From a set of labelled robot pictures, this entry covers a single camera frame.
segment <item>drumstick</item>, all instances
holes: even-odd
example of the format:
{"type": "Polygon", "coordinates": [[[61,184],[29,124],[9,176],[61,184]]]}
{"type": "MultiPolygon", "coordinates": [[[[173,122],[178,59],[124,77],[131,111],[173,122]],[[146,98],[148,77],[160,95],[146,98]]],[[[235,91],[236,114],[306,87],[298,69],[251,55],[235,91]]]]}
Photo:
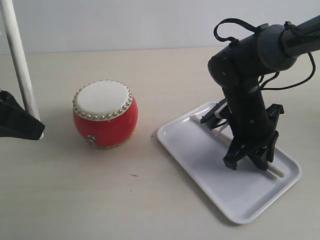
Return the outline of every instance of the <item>drumstick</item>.
{"type": "MultiPolygon", "coordinates": [[[[194,122],[196,122],[198,125],[200,125],[200,117],[198,115],[192,115],[192,116],[190,116],[190,119],[193,120],[194,122]]],[[[212,131],[210,131],[210,129],[207,128],[205,125],[201,124],[201,127],[203,127],[206,131],[212,133],[212,131]]],[[[222,138],[219,138],[219,139],[224,141],[226,144],[230,144],[229,142],[227,142],[226,140],[224,140],[222,138]]],[[[285,176],[285,173],[280,168],[278,168],[277,166],[275,166],[271,162],[268,162],[267,164],[268,164],[267,170],[269,170],[271,173],[278,176],[279,178],[283,178],[285,176]]]]}
{"type": "Polygon", "coordinates": [[[25,111],[40,121],[12,0],[0,0],[0,8],[25,111]]]}

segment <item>drum ring handle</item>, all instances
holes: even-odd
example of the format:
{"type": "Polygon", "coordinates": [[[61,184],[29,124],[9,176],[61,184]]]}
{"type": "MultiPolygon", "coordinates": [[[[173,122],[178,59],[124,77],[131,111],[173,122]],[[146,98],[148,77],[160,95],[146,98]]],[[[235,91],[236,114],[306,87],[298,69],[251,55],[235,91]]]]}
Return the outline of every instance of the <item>drum ring handle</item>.
{"type": "Polygon", "coordinates": [[[89,145],[95,145],[96,137],[93,135],[86,136],[86,141],[89,145]]]}

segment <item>white wall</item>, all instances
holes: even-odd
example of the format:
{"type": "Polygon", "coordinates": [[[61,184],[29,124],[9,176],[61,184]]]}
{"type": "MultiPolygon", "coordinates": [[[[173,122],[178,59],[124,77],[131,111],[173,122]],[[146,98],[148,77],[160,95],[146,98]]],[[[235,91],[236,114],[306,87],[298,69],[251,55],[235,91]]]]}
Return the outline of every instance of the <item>white wall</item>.
{"type": "MultiPolygon", "coordinates": [[[[319,0],[13,0],[26,53],[206,47],[225,18],[253,25],[299,24],[319,0]]],[[[250,34],[226,24],[222,36],[250,34]]],[[[1,22],[0,54],[9,46],[1,22]]]]}

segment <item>drumhead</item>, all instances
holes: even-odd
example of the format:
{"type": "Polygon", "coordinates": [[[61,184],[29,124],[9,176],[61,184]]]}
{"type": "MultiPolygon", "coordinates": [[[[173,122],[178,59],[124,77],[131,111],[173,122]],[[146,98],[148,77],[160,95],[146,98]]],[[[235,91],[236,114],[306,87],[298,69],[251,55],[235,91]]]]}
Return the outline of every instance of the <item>drumhead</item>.
{"type": "Polygon", "coordinates": [[[81,117],[103,121],[123,114],[131,105],[130,89],[114,80],[101,80],[81,89],[73,99],[73,107],[81,117]]]}

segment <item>white pole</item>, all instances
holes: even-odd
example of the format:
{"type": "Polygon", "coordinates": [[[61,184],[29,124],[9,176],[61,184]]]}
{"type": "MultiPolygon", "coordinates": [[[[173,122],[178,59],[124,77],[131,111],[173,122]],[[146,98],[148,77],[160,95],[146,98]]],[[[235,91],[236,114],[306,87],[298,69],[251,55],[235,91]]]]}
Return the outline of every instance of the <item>white pole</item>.
{"type": "Polygon", "coordinates": [[[12,0],[0,0],[0,8],[24,109],[28,114],[40,121],[12,0]]]}

